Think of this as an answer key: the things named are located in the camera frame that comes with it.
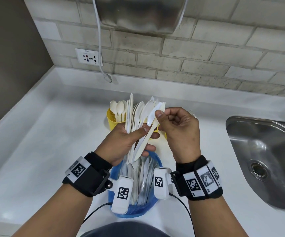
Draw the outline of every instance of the electrical outlet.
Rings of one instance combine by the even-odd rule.
[[[78,62],[81,64],[86,65],[99,65],[99,52],[98,51],[91,51],[91,50],[85,50],[85,49],[79,49],[75,48],[75,51],[77,53]]]

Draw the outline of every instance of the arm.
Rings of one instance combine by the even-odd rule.
[[[181,107],[155,114],[177,163],[190,163],[201,156],[199,121],[195,117]],[[189,200],[189,208],[196,237],[247,237],[223,197]]]
[[[130,134],[125,131],[124,123],[118,124],[95,150],[102,159],[118,165],[141,137],[145,136],[150,127],[138,129]],[[155,151],[156,147],[147,145],[146,150]],[[59,190],[41,207],[13,237],[74,237],[77,235],[92,199],[81,194],[69,184],[63,184]]]

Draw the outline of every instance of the stainless steel sink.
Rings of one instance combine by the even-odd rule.
[[[285,212],[285,123],[234,116],[226,129],[250,187]]]

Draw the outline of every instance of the sink drain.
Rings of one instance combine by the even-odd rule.
[[[250,168],[251,168],[252,174],[254,174],[255,176],[261,179],[265,179],[268,177],[268,172],[266,168],[263,167],[261,164],[254,162],[251,164]]]

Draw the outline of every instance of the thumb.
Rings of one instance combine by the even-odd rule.
[[[139,128],[138,130],[129,133],[127,136],[133,143],[135,143],[137,140],[147,135],[149,130],[150,126],[144,126],[143,128]]]
[[[157,120],[159,121],[159,124],[165,132],[168,132],[168,130],[173,127],[173,124],[169,121],[168,116],[163,113],[163,111],[156,110],[155,115]]]

